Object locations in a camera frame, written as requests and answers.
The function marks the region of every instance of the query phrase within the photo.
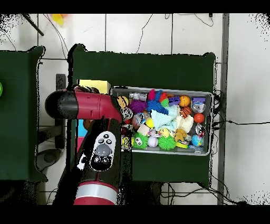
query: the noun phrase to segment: green ball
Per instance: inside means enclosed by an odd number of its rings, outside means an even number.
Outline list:
[[[2,92],[3,92],[3,86],[2,86],[2,84],[0,82],[0,96],[2,95]]]

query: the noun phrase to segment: purple toy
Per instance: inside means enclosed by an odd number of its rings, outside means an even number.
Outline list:
[[[179,97],[171,97],[169,98],[169,106],[171,107],[172,105],[178,105],[180,103],[180,98]]]
[[[133,100],[129,105],[129,108],[134,114],[143,112],[147,108],[147,103],[141,100]]]

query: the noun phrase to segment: toy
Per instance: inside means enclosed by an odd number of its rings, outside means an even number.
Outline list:
[[[130,125],[130,124],[131,124],[131,119],[125,120],[124,123],[125,123],[126,125]]]
[[[169,130],[166,129],[166,128],[163,128],[163,129],[159,130],[159,133],[165,138],[170,136]]]
[[[187,107],[190,103],[190,99],[188,96],[180,96],[180,107]]]
[[[187,118],[187,116],[191,114],[191,109],[189,107],[184,107],[181,109],[180,113],[184,118]]]
[[[134,145],[134,141],[135,141],[135,139],[133,137],[132,138],[124,137],[122,145],[125,148],[130,148],[130,147],[132,147]]]
[[[140,134],[142,134],[143,136],[146,136],[149,130],[150,130],[149,127],[147,127],[144,124],[141,124],[140,127],[139,127],[139,129],[137,130],[137,132],[140,133]]]
[[[182,116],[177,116],[176,118],[176,126],[178,129],[183,129],[186,133],[189,133],[193,126],[194,119],[190,115],[187,118],[183,118]]]
[[[147,99],[147,94],[140,94],[138,92],[130,93],[129,98],[135,99],[135,100],[141,100],[141,101],[146,101]]]
[[[156,96],[155,90],[151,89],[151,91],[148,93],[148,100],[154,100]]]
[[[194,121],[196,123],[202,123],[202,122],[204,122],[204,119],[205,119],[205,117],[203,114],[195,114],[194,115]]]
[[[206,130],[205,130],[204,126],[201,125],[200,123],[197,124],[197,126],[195,127],[195,130],[196,130],[197,135],[199,135],[201,137],[205,136]]]
[[[148,117],[146,119],[146,125],[150,128],[154,128],[154,122],[153,122],[153,119],[151,117]]]
[[[149,137],[148,145],[150,147],[156,147],[158,145],[158,139],[156,137]]]
[[[3,93],[3,86],[2,86],[2,84],[0,82],[0,96],[2,95],[2,93]]]
[[[206,105],[203,102],[195,102],[192,104],[192,110],[195,113],[203,113],[206,109]]]
[[[156,132],[155,129],[151,128],[148,131],[147,136],[152,136],[152,137],[160,138],[160,137],[162,137],[162,134],[160,132]]]
[[[140,113],[147,108],[147,103],[143,102],[141,100],[133,100],[130,103],[129,108],[132,110],[132,112],[134,114],[137,114],[137,113]]]
[[[170,133],[171,137],[173,137],[173,138],[175,137],[175,131],[174,130],[169,130],[169,133]]]
[[[132,118],[133,116],[132,110],[128,107],[121,108],[121,113],[123,115],[124,121]]]
[[[118,104],[121,108],[125,108],[129,105],[129,100],[125,96],[117,97]]]
[[[169,107],[169,99],[166,98],[160,103],[163,107]]]
[[[147,102],[148,104],[148,107],[146,108],[146,110],[148,112],[150,112],[151,110],[155,110],[159,113],[162,113],[162,114],[169,114],[169,111],[166,110],[161,104],[159,101],[156,101],[156,100],[151,100],[151,101],[148,101]]]
[[[179,148],[188,148],[189,147],[188,145],[184,145],[183,143],[180,143],[180,142],[177,142],[176,146]]]
[[[167,94],[165,92],[162,92],[159,98],[159,102],[161,103],[165,99],[168,99]]]
[[[162,150],[171,150],[176,147],[176,142],[171,136],[158,139],[158,145]]]
[[[178,140],[180,140],[181,142],[184,141],[184,137],[187,136],[187,133],[183,130],[183,129],[176,129],[175,131],[175,141],[178,142]]]
[[[180,98],[179,97],[171,97],[169,99],[169,106],[171,107],[172,105],[178,105],[180,103]]]
[[[194,146],[201,146],[204,144],[204,139],[199,135],[192,136],[191,143]]]
[[[134,133],[134,148],[146,148],[148,145],[148,137],[141,135],[140,133]]]

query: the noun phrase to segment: gray plastic bin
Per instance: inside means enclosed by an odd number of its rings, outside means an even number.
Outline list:
[[[114,86],[110,89],[110,95],[115,97],[118,96],[126,96],[129,98],[129,93],[131,92],[141,92],[147,94],[151,89],[149,88],[139,88],[139,87],[119,87]],[[212,133],[212,122],[213,122],[213,107],[214,107],[214,97],[210,92],[197,92],[197,91],[184,91],[184,90],[171,90],[171,89],[161,89],[168,94],[173,94],[174,96],[182,96],[186,95],[192,99],[192,97],[204,97],[206,98],[205,104],[206,109],[203,112],[205,116],[204,123],[202,125],[206,129],[206,135],[204,136],[204,150],[203,151],[195,151],[192,148],[180,148],[175,147],[172,150],[164,151],[159,146],[157,147],[147,147],[146,149],[132,148],[133,152],[140,153],[159,153],[159,154],[178,154],[178,155],[193,155],[193,156],[206,156],[211,151],[211,133]],[[195,135],[195,127],[197,123],[194,122],[189,135]]]

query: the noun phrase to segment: green table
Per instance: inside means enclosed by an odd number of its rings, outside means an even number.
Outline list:
[[[106,80],[111,86],[130,86],[212,92],[215,55],[153,55],[113,52],[87,52],[76,44],[69,52],[72,59],[69,81]],[[72,132],[71,145],[75,145]],[[208,156],[132,153],[134,181],[200,182],[209,186]]]
[[[0,51],[0,180],[46,181],[35,166],[37,63],[42,46]]]

